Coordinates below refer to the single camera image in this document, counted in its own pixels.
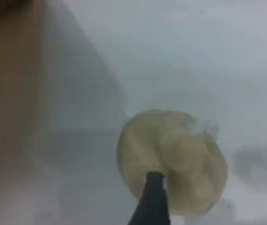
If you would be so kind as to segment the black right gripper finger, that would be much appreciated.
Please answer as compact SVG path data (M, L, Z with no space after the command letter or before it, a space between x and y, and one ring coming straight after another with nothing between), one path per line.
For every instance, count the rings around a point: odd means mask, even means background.
M148 172L142 197L128 225L170 225L164 175Z

